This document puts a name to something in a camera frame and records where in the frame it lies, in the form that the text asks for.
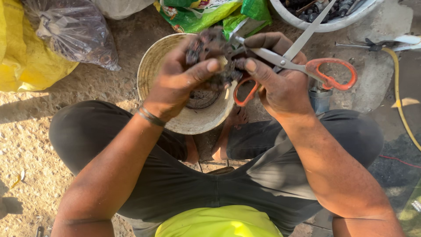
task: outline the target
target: forearm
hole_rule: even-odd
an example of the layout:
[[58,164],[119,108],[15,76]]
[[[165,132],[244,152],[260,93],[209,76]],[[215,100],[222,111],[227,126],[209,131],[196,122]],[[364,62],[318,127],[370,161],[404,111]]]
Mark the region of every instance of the forearm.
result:
[[297,150],[322,206],[345,218],[394,215],[374,177],[342,148],[314,114],[277,119]]
[[57,219],[111,219],[130,196],[162,130],[136,114],[78,174],[63,196]]

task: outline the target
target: orange scissors handle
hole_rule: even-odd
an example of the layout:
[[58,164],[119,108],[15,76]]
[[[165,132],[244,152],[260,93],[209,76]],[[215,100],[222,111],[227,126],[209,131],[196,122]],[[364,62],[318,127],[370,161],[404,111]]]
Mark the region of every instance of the orange scissors handle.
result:
[[[254,85],[253,89],[251,89],[250,93],[247,95],[247,97],[244,99],[244,101],[239,101],[239,99],[237,98],[237,92],[238,89],[240,88],[240,86],[242,84],[244,84],[247,81],[255,81],[256,84]],[[253,78],[249,77],[249,78],[244,78],[242,80],[240,80],[237,84],[237,86],[234,89],[233,95],[234,95],[234,102],[240,106],[240,107],[244,107],[250,100],[252,100],[254,98],[254,94],[256,93],[256,91],[259,89],[260,83],[257,82],[256,80],[253,80]]]
[[[349,69],[351,72],[351,79],[344,85],[335,81],[335,79],[331,76],[326,76],[325,74],[319,71],[319,67],[323,63],[339,63]],[[341,59],[335,58],[321,58],[321,59],[313,59],[306,63],[306,72],[309,76],[314,77],[315,79],[323,82],[323,88],[326,90],[336,88],[341,91],[346,91],[353,87],[357,82],[357,70],[355,67],[350,64],[349,62]]]

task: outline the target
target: yellow bag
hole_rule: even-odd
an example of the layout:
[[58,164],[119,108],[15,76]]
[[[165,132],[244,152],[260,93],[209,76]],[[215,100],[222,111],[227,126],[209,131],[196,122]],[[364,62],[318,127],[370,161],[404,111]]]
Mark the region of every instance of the yellow bag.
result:
[[56,55],[37,37],[19,0],[0,2],[0,62],[3,92],[44,90],[79,64]]

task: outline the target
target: yellow hose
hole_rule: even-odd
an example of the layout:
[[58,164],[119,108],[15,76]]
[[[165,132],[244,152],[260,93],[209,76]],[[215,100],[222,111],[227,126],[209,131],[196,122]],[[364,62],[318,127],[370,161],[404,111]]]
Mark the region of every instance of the yellow hose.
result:
[[402,112],[402,104],[400,102],[399,97],[399,60],[396,56],[396,53],[393,52],[393,50],[389,48],[382,48],[383,51],[388,52],[390,56],[393,58],[394,67],[395,67],[395,97],[396,97],[396,107],[397,111],[399,112],[400,119],[402,120],[403,126],[406,129],[406,132],[408,133],[409,137],[411,138],[412,142],[414,142],[415,146],[421,151],[421,145],[415,140],[414,135],[411,132],[411,129],[408,126],[408,123],[406,122],[405,116]]

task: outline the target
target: neon yellow shirt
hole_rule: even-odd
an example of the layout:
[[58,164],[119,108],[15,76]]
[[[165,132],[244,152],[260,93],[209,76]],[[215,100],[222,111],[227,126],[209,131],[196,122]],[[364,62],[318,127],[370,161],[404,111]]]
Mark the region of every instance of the neon yellow shirt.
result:
[[205,207],[164,221],[155,237],[282,237],[264,212],[243,205]]

